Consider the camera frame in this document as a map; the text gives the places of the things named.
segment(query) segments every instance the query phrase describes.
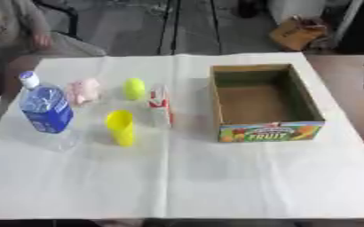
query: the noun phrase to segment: person's hand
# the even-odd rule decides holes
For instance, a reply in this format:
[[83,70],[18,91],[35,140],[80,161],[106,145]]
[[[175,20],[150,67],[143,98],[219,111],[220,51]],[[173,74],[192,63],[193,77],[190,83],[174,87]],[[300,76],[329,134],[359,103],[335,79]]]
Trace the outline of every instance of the person's hand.
[[51,37],[49,35],[34,35],[33,41],[35,42],[36,47],[39,49],[48,49],[51,47]]

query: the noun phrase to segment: white paper sheet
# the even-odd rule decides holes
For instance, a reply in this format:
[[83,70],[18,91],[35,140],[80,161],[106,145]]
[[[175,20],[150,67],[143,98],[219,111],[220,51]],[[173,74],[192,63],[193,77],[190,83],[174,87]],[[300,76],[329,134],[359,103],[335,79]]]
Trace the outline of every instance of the white paper sheet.
[[[212,126],[210,66],[291,63],[327,122],[313,141],[219,144]],[[47,148],[15,102],[0,122],[0,218],[364,217],[364,144],[301,54],[48,59],[43,81],[96,77],[104,95],[75,109],[73,151]],[[144,101],[121,85],[165,83],[172,131],[152,127]],[[107,113],[134,114],[137,143],[112,144]]]

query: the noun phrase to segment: yellow cup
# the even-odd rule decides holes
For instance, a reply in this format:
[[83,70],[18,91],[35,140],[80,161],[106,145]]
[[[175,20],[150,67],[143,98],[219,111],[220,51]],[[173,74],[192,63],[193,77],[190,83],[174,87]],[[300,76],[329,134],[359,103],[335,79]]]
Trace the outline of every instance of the yellow cup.
[[129,111],[119,110],[110,113],[106,125],[118,145],[131,146],[134,143],[132,113]]

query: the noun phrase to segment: open box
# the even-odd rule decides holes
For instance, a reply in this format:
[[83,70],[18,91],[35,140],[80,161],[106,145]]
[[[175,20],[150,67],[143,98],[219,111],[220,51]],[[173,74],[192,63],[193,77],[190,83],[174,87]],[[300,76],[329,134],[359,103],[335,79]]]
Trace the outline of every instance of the open box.
[[313,139],[324,124],[292,65],[213,67],[220,142]]

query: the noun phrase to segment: pink toy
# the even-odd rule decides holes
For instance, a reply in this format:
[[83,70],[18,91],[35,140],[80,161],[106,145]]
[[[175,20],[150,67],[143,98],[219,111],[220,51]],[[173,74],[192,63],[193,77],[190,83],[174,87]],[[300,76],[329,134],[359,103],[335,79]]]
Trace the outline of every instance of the pink toy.
[[72,82],[67,86],[67,101],[78,106],[95,101],[100,97],[99,87],[99,82],[93,78]]

